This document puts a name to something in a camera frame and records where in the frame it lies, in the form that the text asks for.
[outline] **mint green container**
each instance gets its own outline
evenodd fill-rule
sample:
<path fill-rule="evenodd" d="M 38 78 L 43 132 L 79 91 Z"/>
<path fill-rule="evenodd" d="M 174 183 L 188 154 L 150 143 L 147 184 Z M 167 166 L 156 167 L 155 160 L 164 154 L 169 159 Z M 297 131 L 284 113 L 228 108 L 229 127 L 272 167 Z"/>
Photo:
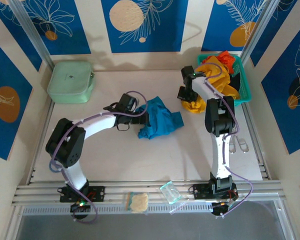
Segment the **mint green container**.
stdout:
<path fill-rule="evenodd" d="M 198 66 L 202 63 L 203 60 L 205 60 L 209 56 L 217 56 L 219 53 L 214 54 L 214 53 L 208 53 L 208 54 L 201 54 L 198 56 Z M 237 75 L 240 73 L 240 89 L 239 89 L 239 94 L 240 94 L 240 99 L 234 100 L 234 105 L 239 106 L 242 103 L 248 103 L 251 101 L 251 92 L 248 84 L 248 80 L 246 77 L 245 69 L 244 66 L 242 65 L 241 59 L 239 56 L 231 54 L 235 58 L 235 62 L 233 64 L 233 70 L 234 74 L 232 76 Z"/>
<path fill-rule="evenodd" d="M 47 92 L 56 104 L 83 104 L 90 99 L 94 86 L 91 63 L 62 61 L 53 69 Z"/>

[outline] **purple cable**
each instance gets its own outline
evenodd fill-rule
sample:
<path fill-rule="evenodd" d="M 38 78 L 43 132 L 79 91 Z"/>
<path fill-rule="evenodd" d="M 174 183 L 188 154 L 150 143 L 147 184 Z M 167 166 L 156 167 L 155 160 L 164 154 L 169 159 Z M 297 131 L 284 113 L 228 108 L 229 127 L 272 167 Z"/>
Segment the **purple cable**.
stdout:
<path fill-rule="evenodd" d="M 201 65 L 199 65 L 199 67 L 200 66 L 202 66 L 202 65 L 215 65 L 215 66 L 217 66 L 219 69 L 220 69 L 220 73 L 219 74 L 217 74 L 217 75 L 214 75 L 214 76 L 208 76 L 206 79 L 208 80 L 208 79 L 210 79 L 210 78 L 216 78 L 216 77 L 218 77 L 218 76 L 220 76 L 221 75 L 221 73 L 222 73 L 222 68 L 218 65 L 218 64 L 216 64 L 216 63 L 209 63 L 209 62 L 206 62 L 206 63 L 202 63 Z M 239 207 L 249 196 L 250 196 L 250 194 L 253 192 L 253 190 L 254 190 L 254 186 L 253 186 L 253 184 L 252 184 L 252 182 L 251 181 L 249 181 L 248 179 L 246 179 L 246 178 L 244 178 L 243 176 L 240 176 L 240 175 L 238 175 L 238 174 L 236 174 L 236 173 L 234 173 L 233 171 L 231 171 L 230 170 L 230 168 L 229 167 L 227 167 L 226 166 L 226 139 L 228 138 L 228 137 L 230 137 L 230 136 L 232 136 L 232 135 L 235 135 L 235 134 L 237 134 L 238 132 L 239 132 L 239 130 L 240 130 L 240 128 L 239 128 L 239 123 L 238 123 L 238 121 L 237 121 L 237 119 L 236 119 L 236 116 L 235 116 L 235 114 L 234 114 L 234 112 L 231 110 L 231 108 L 230 108 L 230 106 L 229 106 L 229 104 L 224 100 L 224 98 L 223 98 L 223 96 L 220 94 L 220 92 L 218 92 L 218 91 L 216 91 L 215 89 L 213 89 L 213 87 L 211 86 L 211 84 L 209 83 L 209 82 L 205 82 L 205 85 L 218 97 L 218 98 L 220 98 L 221 99 L 221 101 L 224 103 L 224 105 L 226 106 L 226 108 L 229 110 L 229 112 L 230 112 L 230 114 L 231 114 L 231 117 L 233 118 L 233 120 L 234 120 L 234 123 L 235 123 L 235 126 L 236 126 L 236 130 L 235 131 L 233 131 L 233 132 L 231 132 L 231 133 L 229 133 L 229 134 L 227 134 L 227 135 L 225 135 L 223 138 L 222 138 L 222 158 L 223 158 L 223 165 L 224 165 L 224 167 L 225 167 L 225 169 L 227 169 L 228 170 L 228 172 L 229 173 L 231 173 L 232 175 L 234 175 L 234 176 L 236 176 L 236 177 L 238 177 L 238 178 L 240 178 L 240 179 L 242 179 L 242 180 L 244 180 L 244 181 L 246 181 L 250 186 L 251 186 L 251 189 L 250 189 L 250 191 L 248 192 L 248 194 L 236 205 L 236 206 L 234 206 L 233 208 L 231 208 L 229 211 L 227 211 L 224 215 L 222 215 L 222 217 L 224 218 L 227 214 L 229 214 L 229 213 L 231 213 L 233 210 L 235 210 L 237 207 Z"/>
<path fill-rule="evenodd" d="M 92 119 L 95 119 L 95 118 L 98 118 L 98 117 L 101 117 L 101 116 L 106 116 L 106 115 L 123 115 L 123 116 L 128 116 L 128 117 L 140 117 L 140 116 L 142 116 L 144 113 L 146 113 L 147 108 L 148 108 L 148 102 L 147 102 L 146 97 L 145 97 L 142 93 L 140 93 L 140 92 L 138 92 L 138 91 L 132 90 L 132 91 L 126 92 L 126 94 L 130 94 L 130 93 L 136 93 L 136 94 L 139 94 L 139 95 L 143 98 L 143 100 L 145 101 L 145 108 L 144 108 L 144 110 L 143 110 L 141 113 L 138 113 L 138 114 L 128 114 L 128 113 L 123 113 L 123 112 L 105 112 L 105 113 L 98 113 L 98 114 L 89 116 L 89 117 L 83 119 L 82 121 L 79 121 L 79 122 L 75 123 L 74 125 L 72 125 L 72 126 L 65 132 L 65 134 L 63 135 L 63 137 L 60 139 L 59 143 L 57 144 L 57 146 L 56 146 L 56 148 L 55 148 L 55 150 L 54 150 L 54 152 L 53 152 L 52 158 L 51 158 L 51 160 L 50 160 L 50 162 L 49 162 L 49 169 L 50 169 L 53 173 L 59 173 L 59 172 L 61 172 L 62 175 L 63 175 L 63 177 L 64 177 L 64 179 L 65 179 L 65 181 L 66 181 L 66 183 L 67 183 L 67 184 L 68 184 L 68 185 L 69 185 L 69 186 L 70 186 L 77 194 L 79 194 L 81 197 L 83 197 L 83 198 L 84 198 L 84 199 L 85 199 L 85 200 L 86 200 L 86 201 L 94 208 L 94 210 L 95 210 L 95 216 L 94 216 L 94 218 L 93 218 L 92 220 L 89 220 L 89 221 L 80 221 L 80 220 L 77 220 L 77 219 L 75 218 L 75 213 L 73 213 L 73 214 L 72 214 L 72 217 L 73 217 L 73 220 L 74 220 L 74 221 L 77 221 L 77 222 L 82 223 L 82 224 L 92 224 L 92 223 L 94 223 L 94 222 L 97 220 L 97 218 L 98 218 L 98 209 L 97 209 L 96 205 L 95 205 L 88 197 L 86 197 L 84 194 L 82 194 L 79 190 L 77 190 L 77 189 L 73 186 L 73 184 L 71 183 L 71 181 L 70 181 L 69 178 L 67 177 L 65 171 L 62 169 L 62 166 L 56 163 L 55 159 L 56 159 L 57 152 L 59 151 L 59 149 L 60 149 L 62 143 L 66 140 L 66 138 L 67 138 L 67 136 L 69 135 L 69 133 L 70 133 L 75 127 L 77 127 L 77 126 L 79 126 L 79 125 L 81 125 L 81 124 L 83 124 L 83 123 L 85 123 L 85 122 L 87 122 L 87 121 L 90 121 L 90 120 L 92 120 Z M 57 169 L 61 169 L 61 170 L 58 170 L 58 171 L 57 171 L 57 170 L 53 170 L 53 169 L 51 168 L 51 165 L 54 165 Z"/>

